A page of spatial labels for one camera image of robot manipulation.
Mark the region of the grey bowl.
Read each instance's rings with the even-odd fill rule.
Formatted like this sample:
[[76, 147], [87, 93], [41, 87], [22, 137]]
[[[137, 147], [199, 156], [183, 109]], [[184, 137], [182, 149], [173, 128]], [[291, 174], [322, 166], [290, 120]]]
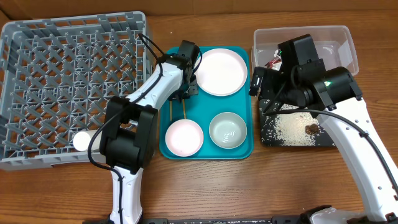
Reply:
[[248, 134], [245, 121], [236, 113], [223, 112], [210, 122], [210, 139], [220, 148], [234, 149], [242, 145]]

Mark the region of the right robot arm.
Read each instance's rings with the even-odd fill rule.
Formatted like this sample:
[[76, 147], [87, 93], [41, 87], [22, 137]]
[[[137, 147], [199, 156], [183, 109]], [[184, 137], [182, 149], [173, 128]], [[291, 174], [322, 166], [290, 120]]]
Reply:
[[397, 166], [374, 128], [363, 93], [345, 67], [327, 70], [309, 34], [278, 45], [280, 70], [256, 67], [252, 85], [269, 102], [262, 113], [309, 113], [333, 140], [360, 192], [364, 211], [321, 205], [299, 223], [397, 223]]

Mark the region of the red snack wrapper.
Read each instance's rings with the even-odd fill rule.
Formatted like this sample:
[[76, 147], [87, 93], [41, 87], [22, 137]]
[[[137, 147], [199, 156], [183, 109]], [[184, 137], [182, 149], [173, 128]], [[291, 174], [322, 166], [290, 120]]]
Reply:
[[273, 70], [279, 71], [281, 65], [282, 65], [282, 59], [281, 59], [281, 56], [280, 56], [280, 50], [276, 50], [274, 52], [274, 58], [271, 61], [267, 62], [265, 64], [265, 67], [269, 68], [269, 69], [273, 69]]

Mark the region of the small pink saucer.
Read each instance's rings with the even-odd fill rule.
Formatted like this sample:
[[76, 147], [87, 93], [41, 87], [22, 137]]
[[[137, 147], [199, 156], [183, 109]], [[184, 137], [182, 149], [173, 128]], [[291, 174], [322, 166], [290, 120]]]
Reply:
[[166, 131], [165, 143], [169, 151], [178, 157], [189, 157], [197, 153], [204, 142], [201, 127], [190, 119], [172, 123]]

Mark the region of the white cup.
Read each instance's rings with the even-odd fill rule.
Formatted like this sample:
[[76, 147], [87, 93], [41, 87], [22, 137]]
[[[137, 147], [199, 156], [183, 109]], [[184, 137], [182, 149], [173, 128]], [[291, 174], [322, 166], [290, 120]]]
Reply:
[[[79, 131], [77, 132], [74, 137], [73, 137], [73, 147], [77, 151], [87, 151], [88, 150], [88, 145], [91, 141], [91, 138], [94, 136], [94, 133], [96, 130], [87, 130], [87, 131]], [[98, 151], [100, 148], [100, 141], [101, 141], [101, 134], [102, 132], [99, 133], [99, 135], [95, 138], [95, 141], [93, 143], [93, 146], [91, 148], [92, 151]]]

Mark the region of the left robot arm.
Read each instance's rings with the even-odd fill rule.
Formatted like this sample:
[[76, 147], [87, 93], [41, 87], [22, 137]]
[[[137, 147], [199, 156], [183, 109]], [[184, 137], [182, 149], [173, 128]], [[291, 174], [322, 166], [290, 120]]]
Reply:
[[155, 150], [158, 112], [168, 100], [188, 98], [199, 54], [199, 46], [183, 40], [177, 52], [157, 58], [154, 73], [138, 90], [108, 101], [98, 137], [113, 178], [109, 223], [141, 221], [141, 180]]

